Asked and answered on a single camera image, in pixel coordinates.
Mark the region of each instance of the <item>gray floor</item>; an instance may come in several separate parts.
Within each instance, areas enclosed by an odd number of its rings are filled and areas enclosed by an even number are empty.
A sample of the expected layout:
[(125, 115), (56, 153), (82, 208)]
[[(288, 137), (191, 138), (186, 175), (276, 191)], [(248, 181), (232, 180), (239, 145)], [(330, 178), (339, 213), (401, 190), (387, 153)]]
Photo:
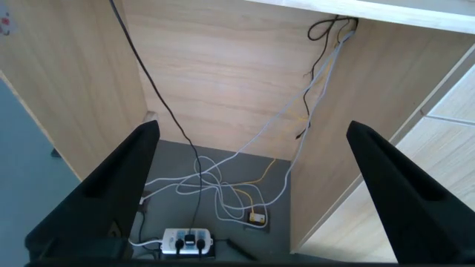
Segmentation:
[(23, 266), (24, 237), (79, 180), (2, 80), (0, 125), (0, 266)]
[[(210, 148), (198, 148), (200, 155), (208, 156), (215, 162), (231, 156), (233, 153), (219, 151)], [(261, 177), (267, 165), (272, 161), (270, 158), (241, 154), (232, 161), (220, 166), (223, 181), (245, 182), (256, 180)], [(192, 174), (194, 154), (189, 145), (174, 142), (160, 141), (154, 156), (154, 162), (148, 176), (148, 180), (157, 177), (182, 177)], [(271, 167), (266, 178), (258, 183), (263, 198), (266, 201), (274, 199), (284, 186), (284, 174), (290, 162), (278, 160)], [(203, 169), (211, 166), (211, 163), (203, 161)], [(153, 191), (162, 188), (171, 182), (157, 182), (146, 188)], [(304, 255), (289, 254), (289, 195), (290, 186), (288, 184), (282, 197), (269, 207), (270, 232), (244, 229), (236, 222), (223, 222), (216, 218), (214, 211), (214, 190), (204, 191), (201, 205), (194, 227), (207, 228), (217, 239), (229, 238), (243, 249), (256, 256), (260, 261), (265, 262), (321, 262), (322, 259), (307, 257)], [(258, 201), (258, 195), (251, 190), (246, 190), (251, 194), (254, 201)], [(231, 191), (225, 191), (228, 203), (238, 205), (233, 198)], [(249, 204), (246, 197), (242, 197), (244, 204)], [(174, 187), (166, 189), (151, 198), (148, 206), (148, 213), (142, 233), (142, 239), (150, 237), (161, 237), (165, 228), (188, 228), (191, 217), (196, 207), (197, 195), (182, 196), (175, 193)], [(225, 217), (224, 212), (219, 208), (219, 214)], [(142, 216), (138, 214), (135, 219), (131, 238), (137, 240), (139, 226)], [(137, 249), (135, 255), (141, 255), (144, 251)], [(225, 243), (217, 244), (217, 260), (223, 261), (246, 261), (244, 257), (228, 248)]]

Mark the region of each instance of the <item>wooden desk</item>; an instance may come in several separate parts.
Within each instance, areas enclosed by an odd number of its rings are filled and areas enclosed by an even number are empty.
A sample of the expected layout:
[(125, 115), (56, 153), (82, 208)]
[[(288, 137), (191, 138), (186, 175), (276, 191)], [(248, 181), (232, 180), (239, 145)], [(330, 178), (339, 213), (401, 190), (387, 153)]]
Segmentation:
[[(323, 46), (307, 39), (313, 22), (332, 18), (331, 13), (367, 18), (360, 20), (357, 33), (341, 51), (292, 170), (291, 249), (334, 257), (339, 243), (321, 243), (319, 234), (341, 239), (338, 229), (324, 226), (338, 219), (332, 214), (361, 188), (345, 138), (347, 126), (358, 120), (398, 144), (418, 125), (474, 64), (475, 36), (468, 34), (475, 28), (474, 4), (458, 1), (457, 9), (451, 10), (443, 0), (434, 8), (424, 5), (426, 1), (412, 1), (413, 6), (407, 6), (408, 1), (396, 6), (389, 0), (265, 2), (272, 4), (116, 0), (116, 5), (159, 90), (193, 142), (229, 151), (249, 141), (308, 85), (304, 74)], [(341, 4), (352, 5), (342, 9)], [(158, 112), (163, 139), (185, 141), (138, 70), (108, 1), (8, 0), (6, 5), (18, 30), (0, 38), (2, 79), (80, 179), (141, 123), (146, 111)], [(417, 10), (424, 16), (416, 16)], [(437, 21), (437, 16), (446, 19)], [(317, 27), (313, 34), (326, 27)], [(325, 57), (336, 32), (330, 35)], [(310, 103), (322, 82), (309, 93)], [(465, 90), (455, 99), (470, 93)], [(466, 113), (457, 107), (439, 107), (439, 112)], [(306, 116), (301, 100), (246, 152), (293, 159), (295, 135), (304, 127), (298, 116)], [(281, 182), (283, 177), (267, 179)], [(344, 227), (346, 220), (339, 222)], [(351, 245), (342, 253), (352, 254), (356, 248)], [(332, 253), (321, 253), (322, 246)], [(368, 255), (365, 259), (378, 258)]]

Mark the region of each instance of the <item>light wood grain surface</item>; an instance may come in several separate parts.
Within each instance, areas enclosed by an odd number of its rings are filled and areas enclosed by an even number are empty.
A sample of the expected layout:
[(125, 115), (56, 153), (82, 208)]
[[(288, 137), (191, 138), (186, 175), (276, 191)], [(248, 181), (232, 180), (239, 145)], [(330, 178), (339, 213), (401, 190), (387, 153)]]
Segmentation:
[(429, 113), (475, 125), (475, 65)]
[[(334, 16), (242, 0), (124, 0), (124, 5), (132, 39), (193, 143), (228, 151), (246, 144), (309, 84), (304, 74), (324, 41), (311, 42), (307, 30)], [(316, 27), (312, 35), (327, 27)], [(142, 72), (141, 80), (162, 139), (187, 143)], [(309, 94), (310, 102), (317, 93)], [(301, 99), (244, 152), (291, 159), (304, 127), (291, 113), (307, 115)]]
[(383, 22), (475, 33), (471, 0), (248, 0)]
[[(424, 118), (397, 148), (475, 210), (474, 126)], [(299, 252), (343, 261), (396, 261), (364, 182)]]
[(18, 29), (0, 38), (3, 75), (84, 179), (147, 111), (134, 56), (107, 0), (5, 4)]
[(347, 143), (351, 120), (389, 139), (474, 43), (474, 37), (362, 20), (343, 47), (291, 182), (296, 250), (359, 174)]

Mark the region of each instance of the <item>white power strip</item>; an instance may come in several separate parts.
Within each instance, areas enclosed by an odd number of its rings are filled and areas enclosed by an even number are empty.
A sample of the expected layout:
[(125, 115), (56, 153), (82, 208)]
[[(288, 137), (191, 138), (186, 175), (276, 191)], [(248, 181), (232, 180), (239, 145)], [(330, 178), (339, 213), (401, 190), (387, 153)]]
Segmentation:
[(182, 240), (185, 242), (185, 236), (187, 234), (194, 235), (194, 245), (185, 244), (183, 248), (180, 249), (180, 254), (198, 255), (200, 253), (196, 246), (198, 240), (205, 241), (205, 247), (201, 250), (201, 254), (207, 254), (209, 252), (209, 249), (213, 245), (213, 239), (211, 238), (211, 234), (209, 233), (208, 229), (192, 228), (190, 231), (189, 228), (167, 228), (163, 233), (162, 245), (160, 246), (162, 253), (176, 254), (177, 249), (175, 247), (175, 243), (177, 240)]

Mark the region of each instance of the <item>plug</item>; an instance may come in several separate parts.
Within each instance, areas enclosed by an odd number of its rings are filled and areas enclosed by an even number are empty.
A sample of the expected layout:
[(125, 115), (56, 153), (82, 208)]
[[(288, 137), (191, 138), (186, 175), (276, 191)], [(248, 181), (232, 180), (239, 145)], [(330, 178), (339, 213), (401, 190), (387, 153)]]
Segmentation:
[(175, 248), (177, 249), (177, 255), (180, 255), (180, 249), (182, 249), (185, 246), (185, 243), (183, 240), (179, 239), (177, 242), (175, 242)]
[(186, 245), (194, 245), (194, 234), (187, 234), (185, 236), (185, 244)]
[(201, 251), (203, 250), (203, 248), (205, 248), (205, 245), (206, 245), (205, 240), (200, 239), (196, 242), (196, 247), (198, 248), (198, 253), (200, 257), (201, 257)]

